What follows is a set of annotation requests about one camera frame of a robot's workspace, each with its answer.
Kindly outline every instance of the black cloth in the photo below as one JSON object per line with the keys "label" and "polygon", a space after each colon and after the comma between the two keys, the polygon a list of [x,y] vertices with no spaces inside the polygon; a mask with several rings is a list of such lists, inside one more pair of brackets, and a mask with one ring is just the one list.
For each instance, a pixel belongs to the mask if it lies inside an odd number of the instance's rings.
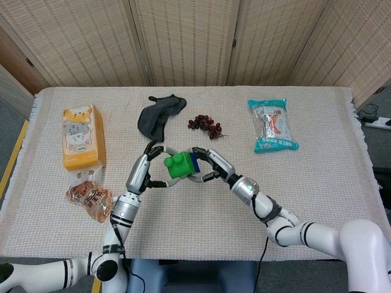
{"label": "black cloth", "polygon": [[164,141],[164,127],[169,116],[179,114],[186,106],[186,100],[172,94],[165,98],[148,97],[156,104],[144,108],[140,114],[137,128],[150,140]]}

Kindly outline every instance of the power strip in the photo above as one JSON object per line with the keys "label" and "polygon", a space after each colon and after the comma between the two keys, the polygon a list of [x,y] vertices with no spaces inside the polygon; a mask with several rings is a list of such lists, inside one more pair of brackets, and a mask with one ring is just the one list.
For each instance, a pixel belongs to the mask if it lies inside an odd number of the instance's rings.
{"label": "power strip", "polygon": [[391,120],[390,118],[379,117],[379,119],[377,119],[372,123],[365,122],[364,125],[368,127],[391,130],[391,125],[390,126],[386,125],[386,123],[389,122],[390,120]]}

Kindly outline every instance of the green toy block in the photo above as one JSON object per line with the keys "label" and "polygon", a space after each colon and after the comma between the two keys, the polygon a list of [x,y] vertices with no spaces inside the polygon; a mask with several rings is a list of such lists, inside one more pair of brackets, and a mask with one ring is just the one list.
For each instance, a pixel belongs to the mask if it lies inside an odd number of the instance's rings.
{"label": "green toy block", "polygon": [[172,179],[188,176],[196,172],[190,154],[186,151],[165,158],[164,165],[167,167]]}

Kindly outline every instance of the yellow box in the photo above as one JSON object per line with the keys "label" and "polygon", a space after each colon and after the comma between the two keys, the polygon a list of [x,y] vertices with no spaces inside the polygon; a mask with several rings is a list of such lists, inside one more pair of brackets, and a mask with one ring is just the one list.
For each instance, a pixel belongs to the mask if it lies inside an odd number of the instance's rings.
{"label": "yellow box", "polygon": [[63,163],[69,172],[106,166],[103,121],[94,105],[63,111]]}

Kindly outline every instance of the cartoon cat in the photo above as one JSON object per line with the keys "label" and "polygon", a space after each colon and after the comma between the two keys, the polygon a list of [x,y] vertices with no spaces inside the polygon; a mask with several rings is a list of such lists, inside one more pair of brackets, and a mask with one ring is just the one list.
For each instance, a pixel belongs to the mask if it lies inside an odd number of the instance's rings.
{"label": "cartoon cat", "polygon": [[66,134],[65,141],[67,143],[67,149],[72,150],[78,145],[90,145],[91,144],[91,130],[87,127],[82,132],[76,134]]}
{"label": "cartoon cat", "polygon": [[88,126],[81,123],[81,122],[66,122],[64,124],[64,131],[63,131],[63,134],[64,135],[69,135],[69,136],[73,136],[75,135],[76,133],[79,133],[79,132],[83,132],[83,133],[87,133],[88,132]]}
{"label": "cartoon cat", "polygon": [[77,109],[65,109],[64,110],[64,122],[81,122],[89,124],[91,122],[92,108],[90,106],[77,108]]}

